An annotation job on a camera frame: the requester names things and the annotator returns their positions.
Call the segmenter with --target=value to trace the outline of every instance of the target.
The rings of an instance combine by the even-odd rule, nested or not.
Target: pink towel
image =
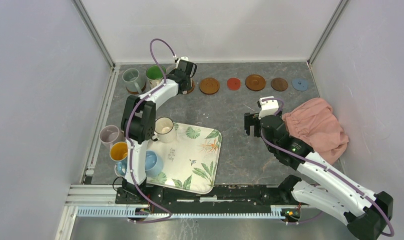
[[[290,135],[309,144],[329,164],[346,150],[348,136],[322,98],[313,98],[283,115]]]

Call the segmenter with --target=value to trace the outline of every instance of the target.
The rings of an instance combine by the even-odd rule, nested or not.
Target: tray
[[[171,143],[149,141],[148,150],[163,160],[162,172],[148,177],[153,185],[207,194],[215,183],[222,135],[212,128],[174,123],[177,138]]]

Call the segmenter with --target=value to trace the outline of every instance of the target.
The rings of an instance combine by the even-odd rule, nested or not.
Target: white wall
[[[393,196],[404,239],[404,0],[349,2],[313,72],[349,135],[347,174]]]
[[[167,41],[196,62],[307,60],[339,0],[83,0],[117,63],[152,63]],[[170,61],[156,43],[155,55]]]
[[[0,1],[0,240],[54,238],[109,73],[70,0]]]

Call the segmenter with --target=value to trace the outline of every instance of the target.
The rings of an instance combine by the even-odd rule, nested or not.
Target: floral tray
[[[207,194],[213,188],[222,135],[212,128],[175,123],[171,143],[149,141],[147,149],[163,160],[162,172],[147,182],[153,185]]]

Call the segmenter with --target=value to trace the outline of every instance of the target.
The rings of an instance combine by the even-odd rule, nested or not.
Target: blue coaster
[[[306,91],[308,89],[308,82],[303,78],[295,78],[292,80],[293,87],[298,91]]]

